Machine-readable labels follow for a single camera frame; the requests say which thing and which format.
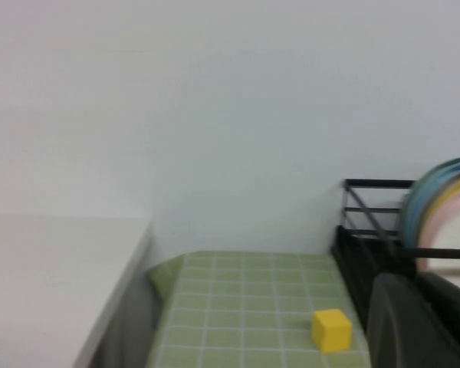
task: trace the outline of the blue plate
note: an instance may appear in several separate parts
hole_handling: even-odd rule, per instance
[[[410,248],[417,246],[416,234],[421,221],[422,211],[431,197],[436,193],[438,187],[444,185],[446,182],[459,174],[460,162],[440,169],[428,182],[425,182],[422,189],[417,192],[417,195],[414,198],[411,199],[412,201],[409,200],[409,208],[406,213],[406,222],[404,227],[405,231],[403,233],[406,246]]]
[[[405,237],[407,231],[407,214],[411,210],[411,205],[414,202],[416,196],[419,194],[420,191],[422,191],[424,185],[429,180],[431,180],[432,176],[434,176],[439,170],[444,169],[447,166],[454,165],[456,163],[460,163],[460,157],[457,159],[450,159],[449,161],[440,163],[439,165],[433,167],[412,185],[412,188],[409,190],[407,197],[403,201],[402,208],[399,214],[399,238],[403,240],[404,244],[407,244],[407,239]]]

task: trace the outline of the white wall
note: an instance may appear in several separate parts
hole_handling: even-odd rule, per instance
[[[342,178],[453,156],[460,0],[0,1],[0,212],[324,251]]]

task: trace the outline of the yellow plate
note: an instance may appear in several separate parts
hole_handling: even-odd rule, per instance
[[[422,233],[422,229],[427,221],[433,216],[447,199],[449,199],[454,194],[460,192],[460,180],[451,184],[444,192],[442,192],[438,198],[428,207],[428,210],[425,212],[422,217],[421,226],[419,227],[418,238]]]

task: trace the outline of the grid pattern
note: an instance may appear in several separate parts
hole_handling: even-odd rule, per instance
[[[367,368],[366,341],[330,256],[204,251],[185,255],[147,368]],[[322,354],[315,310],[353,322],[351,349]]]

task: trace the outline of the pink plate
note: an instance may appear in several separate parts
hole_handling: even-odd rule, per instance
[[[446,200],[427,221],[423,229],[421,229],[421,238],[419,239],[420,248],[431,248],[435,237],[443,223],[450,219],[453,215],[460,211],[460,192],[456,193],[450,199]],[[418,260],[418,268],[420,271],[427,269],[427,259],[420,258]]]

